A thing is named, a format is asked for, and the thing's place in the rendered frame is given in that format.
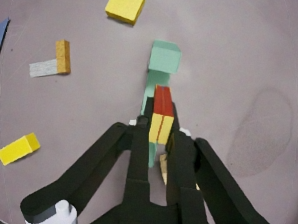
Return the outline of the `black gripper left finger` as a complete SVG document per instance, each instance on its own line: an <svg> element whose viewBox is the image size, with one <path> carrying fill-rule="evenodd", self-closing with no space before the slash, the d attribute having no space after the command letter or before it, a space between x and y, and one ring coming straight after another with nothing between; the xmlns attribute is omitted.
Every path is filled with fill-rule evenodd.
<svg viewBox="0 0 298 224"><path fill-rule="evenodd" d="M23 198L20 209L26 224L77 224L77 217L124 150L131 153L119 224L150 224L148 170L153 100L147 96L144 115L130 120L129 126L114 123L58 180Z"/></svg>

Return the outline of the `green l-shaped block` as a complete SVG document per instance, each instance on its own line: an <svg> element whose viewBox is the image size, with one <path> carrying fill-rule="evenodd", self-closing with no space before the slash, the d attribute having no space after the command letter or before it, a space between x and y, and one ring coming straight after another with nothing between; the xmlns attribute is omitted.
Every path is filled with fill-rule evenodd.
<svg viewBox="0 0 298 224"><path fill-rule="evenodd" d="M155 39L158 40L158 39ZM170 74L177 74L182 52L176 43L165 43L168 41L160 42L155 41L152 46L151 57L149 62L149 72L143 99L141 115L144 115L147 96L153 97L156 84L168 86ZM176 45L175 45L176 44ZM152 70L151 70L152 69ZM158 70L158 71L156 71ZM162 72L163 71L163 72ZM168 72L168 73L167 73ZM149 167L153 167L157 143L149 142Z"/></svg>

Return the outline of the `try square with wooden stock and grey blade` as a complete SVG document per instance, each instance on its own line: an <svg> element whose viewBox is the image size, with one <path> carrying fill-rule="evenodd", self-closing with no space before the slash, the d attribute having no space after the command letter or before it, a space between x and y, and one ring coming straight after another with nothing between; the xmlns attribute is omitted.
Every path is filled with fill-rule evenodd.
<svg viewBox="0 0 298 224"><path fill-rule="evenodd" d="M30 78L69 72L70 51L66 40L56 41L56 59L30 64Z"/></svg>

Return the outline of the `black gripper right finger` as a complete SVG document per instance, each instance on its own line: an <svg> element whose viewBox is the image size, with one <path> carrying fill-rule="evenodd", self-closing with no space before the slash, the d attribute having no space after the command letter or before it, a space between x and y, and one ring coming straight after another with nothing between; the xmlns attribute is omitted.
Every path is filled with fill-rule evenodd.
<svg viewBox="0 0 298 224"><path fill-rule="evenodd" d="M208 224L204 201L215 224L270 224L255 210L208 141L194 140L188 130L180 130L175 102L172 105L174 120L164 144L166 206L178 205L179 224Z"/></svg>

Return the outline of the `cream slotted block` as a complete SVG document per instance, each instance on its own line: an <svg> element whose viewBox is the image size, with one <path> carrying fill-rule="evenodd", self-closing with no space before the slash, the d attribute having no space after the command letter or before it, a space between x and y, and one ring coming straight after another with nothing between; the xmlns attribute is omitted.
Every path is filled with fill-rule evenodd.
<svg viewBox="0 0 298 224"><path fill-rule="evenodd" d="M166 167L167 167L167 160L165 161L167 154L159 156L160 158L160 164L161 164L161 170L162 170L162 175L166 184Z"/></svg>

